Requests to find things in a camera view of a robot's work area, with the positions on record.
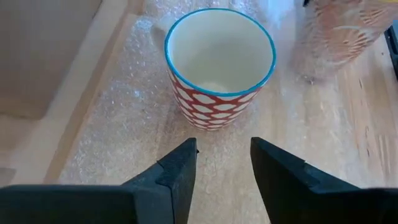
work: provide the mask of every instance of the mug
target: mug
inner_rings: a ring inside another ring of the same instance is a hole
[[[175,99],[196,128],[233,122],[274,71],[276,51],[254,19],[230,9],[200,9],[151,29],[164,51]]]

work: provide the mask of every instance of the white dot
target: white dot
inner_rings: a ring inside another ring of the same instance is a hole
[[[171,79],[173,82],[175,82],[175,78],[174,78],[173,73],[169,71],[168,74],[169,74],[170,79]]]
[[[229,113],[212,114],[212,116],[215,118],[225,118],[225,117],[228,117],[229,115],[231,115],[231,114],[229,114]]]
[[[206,106],[200,106],[200,105],[192,105],[194,108],[196,108],[198,111],[202,113],[211,113],[213,112],[211,109],[207,108]]]
[[[189,124],[193,125],[195,122],[193,121],[188,121]]]
[[[235,100],[240,96],[217,96],[217,97],[221,100],[230,101],[230,100]]]
[[[214,120],[214,121],[209,121],[212,124],[222,124],[224,123],[226,120]]]
[[[174,98],[177,102],[180,102],[180,100],[178,99],[178,94],[174,94]]]
[[[197,100],[199,100],[201,103],[204,103],[204,104],[216,102],[215,100],[211,99],[210,97],[202,95],[202,94],[193,94],[193,97],[195,97]]]
[[[182,115],[184,115],[184,117],[189,120],[190,122],[193,122],[192,119],[190,117],[188,117],[187,115],[185,115],[185,113],[182,113]]]
[[[240,111],[243,110],[250,102],[244,103],[241,106],[237,107],[234,109],[234,111]]]
[[[199,114],[199,113],[192,113],[193,115],[195,115],[197,118],[200,119],[210,119],[209,117],[203,115],[203,114]]]
[[[203,128],[203,129],[206,129],[206,127],[204,127],[204,126],[202,126],[202,125],[200,125],[200,124],[193,124],[193,125],[195,125],[196,127],[198,127],[198,128]]]
[[[180,107],[180,108],[181,108],[182,112],[184,112],[186,115],[192,116],[192,114],[189,113],[189,111],[187,111],[187,109],[185,109],[185,108],[183,108],[183,107]]]
[[[198,124],[208,124],[204,121],[198,120],[198,119],[192,119],[194,122],[198,123]]]
[[[234,120],[235,120],[235,119],[231,119],[231,120],[225,122],[225,124],[229,124],[229,123],[231,123],[231,122],[234,121]]]
[[[222,127],[222,125],[221,125],[221,124],[209,125],[208,127],[209,127],[209,128],[220,128],[220,127]]]
[[[241,114],[243,111],[239,111],[236,114],[232,114],[229,118],[236,118],[239,114]]]
[[[189,101],[193,101],[193,99],[182,89],[180,89],[179,87],[177,87],[177,91],[181,94],[182,98],[189,100]]]
[[[182,106],[184,106],[186,109],[192,110],[192,107],[190,107],[190,106],[188,105],[188,103],[185,102],[183,99],[178,98],[178,100],[181,102]]]
[[[256,93],[257,92],[249,93],[245,97],[239,99],[238,102],[246,102],[247,100],[250,100]]]
[[[172,85],[174,93],[177,93],[177,90],[175,89],[174,85]]]
[[[225,105],[217,105],[214,106],[214,108],[220,110],[220,111],[226,111],[229,110],[231,108],[234,108],[236,105],[232,105],[232,104],[225,104]]]
[[[192,87],[190,87],[187,84],[185,84],[184,81],[182,81],[179,77],[176,76],[176,78],[177,78],[177,81],[181,84],[182,87],[184,87],[186,89],[189,89],[189,90],[193,90]]]

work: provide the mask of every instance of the beige surface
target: beige surface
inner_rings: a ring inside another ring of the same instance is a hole
[[[0,1],[0,113],[45,115],[100,4]]]
[[[65,149],[69,152],[102,75],[100,58],[109,57],[106,45],[113,32],[119,33],[115,29],[126,8],[127,0],[102,3],[43,119],[0,115],[0,185],[54,182],[58,177]]]
[[[359,187],[398,187],[398,82],[384,37],[335,78],[310,85],[288,69],[302,12],[301,2],[294,2],[146,0],[144,16],[121,31],[116,44],[124,47],[106,65],[109,78],[60,183],[120,184],[196,137],[200,153],[189,223],[268,223],[249,157],[250,137],[259,136]],[[249,14],[269,30],[278,51],[274,76],[242,117],[213,133],[184,120],[163,56],[149,38],[156,19],[199,7]]]

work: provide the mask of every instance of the wooden surface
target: wooden surface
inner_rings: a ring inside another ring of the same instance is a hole
[[[102,76],[102,60],[127,0],[105,0],[47,114],[40,121],[0,115],[0,186],[54,183]]]
[[[100,4],[0,1],[0,113],[45,115]]]

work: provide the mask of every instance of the blue mug rim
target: blue mug rim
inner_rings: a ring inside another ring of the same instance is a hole
[[[264,78],[257,84],[255,84],[254,86],[250,87],[247,90],[241,90],[241,91],[237,91],[237,92],[231,92],[231,93],[220,93],[217,91],[211,91],[211,90],[206,90],[204,88],[201,88],[199,86],[196,86],[195,84],[193,84],[192,82],[190,82],[189,80],[187,80],[185,77],[183,77],[178,70],[174,67],[171,59],[170,59],[170,55],[169,55],[169,39],[170,36],[173,32],[173,30],[178,26],[178,24],[183,21],[184,19],[186,19],[188,16],[191,16],[195,13],[198,12],[203,12],[203,11],[215,11],[215,10],[219,10],[219,11],[230,11],[230,12],[234,12],[237,13],[243,17],[245,17],[246,19],[249,19],[250,21],[252,21],[253,23],[255,23],[267,36],[267,38],[269,39],[270,45],[271,45],[271,49],[272,49],[272,63],[271,66],[269,68],[268,73],[264,76]],[[260,23],[258,23],[257,21],[255,21],[253,18],[243,14],[242,12],[238,12],[232,9],[225,9],[225,8],[208,8],[208,9],[199,9],[193,12],[190,12],[186,15],[184,15],[183,17],[179,18],[170,28],[170,30],[168,31],[165,41],[164,41],[164,54],[165,54],[165,58],[167,61],[167,64],[169,65],[171,71],[179,78],[181,79],[185,84],[187,84],[188,86],[192,87],[193,89],[196,89],[200,92],[203,92],[207,95],[213,95],[213,96],[240,96],[240,95],[245,95],[248,93],[253,92],[254,90],[257,90],[260,86],[265,85],[265,83],[268,81],[268,79],[271,77],[274,69],[275,69],[275,65],[276,65],[276,49],[275,49],[275,45],[274,45],[274,41],[272,40],[271,36],[269,35],[268,31],[266,31],[266,29],[260,25]]]

